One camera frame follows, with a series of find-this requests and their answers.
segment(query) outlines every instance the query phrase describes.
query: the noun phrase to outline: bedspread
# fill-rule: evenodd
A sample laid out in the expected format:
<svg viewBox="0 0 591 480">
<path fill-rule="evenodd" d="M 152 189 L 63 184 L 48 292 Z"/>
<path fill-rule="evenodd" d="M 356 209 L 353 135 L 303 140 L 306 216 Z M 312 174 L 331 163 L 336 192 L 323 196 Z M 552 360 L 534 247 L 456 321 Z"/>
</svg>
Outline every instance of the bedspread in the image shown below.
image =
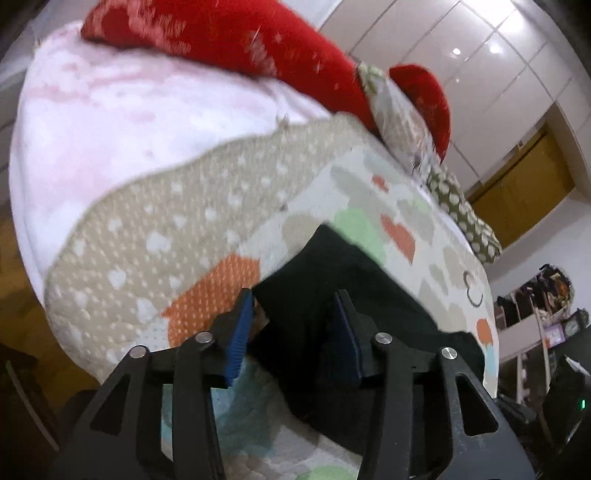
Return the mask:
<svg viewBox="0 0 591 480">
<path fill-rule="evenodd" d="M 104 380 L 134 345 L 179 345 L 326 222 L 441 330 L 474 334 L 496 394 L 482 265 L 355 118 L 276 80 L 84 44 L 78 29 L 37 52 L 10 173 L 28 273 L 78 365 Z M 297 421 L 256 363 L 213 403 L 229 479 L 355 477 L 361 459 Z M 170 390 L 164 407 L 170 454 Z"/>
<path fill-rule="evenodd" d="M 485 353 L 483 384 L 495 395 L 498 346 L 482 266 L 385 147 L 341 114 L 230 142 L 106 195 L 48 274 L 51 328 L 102 380 L 136 344 L 164 349 L 206 330 L 241 287 L 280 268 L 323 222 L 415 295 L 440 330 L 474 334 Z M 266 478 L 344 468 L 350 457 L 299 425 L 256 365 L 216 398 L 218 417 L 234 419 L 220 430 L 229 478 L 243 478 L 249 465 Z M 253 421 L 278 437 L 261 445 Z M 164 425 L 166 448 L 166 416 Z M 303 443 L 313 448 L 302 457 L 305 450 L 294 446 Z"/>
</svg>

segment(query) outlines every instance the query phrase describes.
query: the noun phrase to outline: black cloth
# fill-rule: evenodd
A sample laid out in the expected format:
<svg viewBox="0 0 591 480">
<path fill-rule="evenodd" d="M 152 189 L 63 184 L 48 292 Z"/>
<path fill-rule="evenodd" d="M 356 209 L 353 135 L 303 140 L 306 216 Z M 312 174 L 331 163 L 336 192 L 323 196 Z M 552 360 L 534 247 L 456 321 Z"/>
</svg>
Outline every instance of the black cloth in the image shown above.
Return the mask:
<svg viewBox="0 0 591 480">
<path fill-rule="evenodd" d="M 480 380 L 484 356 L 472 334 L 442 333 L 431 316 L 358 247 L 321 225 L 303 250 L 253 288 L 269 324 L 249 352 L 276 377 L 292 413 L 363 454 L 373 389 L 321 390 L 316 371 L 332 297 L 344 288 L 357 312 L 411 348 L 455 348 Z"/>
</svg>

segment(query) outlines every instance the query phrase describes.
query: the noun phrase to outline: beige polka dot fabric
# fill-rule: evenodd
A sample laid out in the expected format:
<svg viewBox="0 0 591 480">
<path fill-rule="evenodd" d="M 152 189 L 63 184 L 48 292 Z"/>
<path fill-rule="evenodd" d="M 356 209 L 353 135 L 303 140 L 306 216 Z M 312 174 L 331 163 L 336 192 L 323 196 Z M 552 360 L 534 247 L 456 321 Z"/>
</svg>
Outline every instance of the beige polka dot fabric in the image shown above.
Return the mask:
<svg viewBox="0 0 591 480">
<path fill-rule="evenodd" d="M 133 345 L 168 348 L 206 326 L 231 305 L 233 289 L 259 279 L 243 259 L 248 271 L 233 282 L 228 256 L 331 159 L 361 142 L 344 133 L 355 124 L 338 116 L 231 142 L 103 198 L 47 278 L 47 315 L 62 347 L 105 378 Z M 210 271 L 219 273 L 215 291 L 198 283 Z"/>
</svg>

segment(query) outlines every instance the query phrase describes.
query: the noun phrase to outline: orange heart pattern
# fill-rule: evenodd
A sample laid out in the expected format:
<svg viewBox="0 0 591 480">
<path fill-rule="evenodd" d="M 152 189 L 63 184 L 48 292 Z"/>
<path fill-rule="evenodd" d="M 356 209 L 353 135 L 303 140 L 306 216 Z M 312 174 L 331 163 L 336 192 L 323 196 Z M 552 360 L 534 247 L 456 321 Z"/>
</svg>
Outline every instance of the orange heart pattern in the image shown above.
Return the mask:
<svg viewBox="0 0 591 480">
<path fill-rule="evenodd" d="M 381 215 L 380 220 L 384 231 L 412 265 L 416 248 L 416 242 L 412 234 L 404 225 L 394 223 L 387 215 Z"/>
<path fill-rule="evenodd" d="M 234 306 L 241 288 L 252 287 L 260 279 L 258 260 L 228 255 L 162 314 L 168 319 L 170 346 L 207 330 L 217 315 Z"/>
</svg>

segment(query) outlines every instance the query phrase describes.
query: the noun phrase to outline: silver bolt head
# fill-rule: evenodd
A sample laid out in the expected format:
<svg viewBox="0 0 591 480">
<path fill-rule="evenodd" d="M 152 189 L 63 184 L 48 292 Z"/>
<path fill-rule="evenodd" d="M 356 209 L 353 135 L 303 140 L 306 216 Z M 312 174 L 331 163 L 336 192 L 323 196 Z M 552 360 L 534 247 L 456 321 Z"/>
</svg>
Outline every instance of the silver bolt head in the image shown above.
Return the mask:
<svg viewBox="0 0 591 480">
<path fill-rule="evenodd" d="M 144 346 L 136 345 L 129 351 L 129 356 L 131 358 L 142 358 L 146 353 L 147 349 Z"/>
<path fill-rule="evenodd" d="M 387 345 L 389 343 L 392 343 L 392 335 L 385 332 L 376 333 L 375 341 L 381 343 L 382 345 Z"/>
<path fill-rule="evenodd" d="M 197 343 L 209 343 L 213 340 L 213 334 L 211 332 L 199 332 L 195 335 L 195 340 Z"/>
<path fill-rule="evenodd" d="M 457 358 L 457 352 L 450 346 L 445 346 L 441 349 L 441 354 L 448 360 L 455 360 Z"/>
</svg>

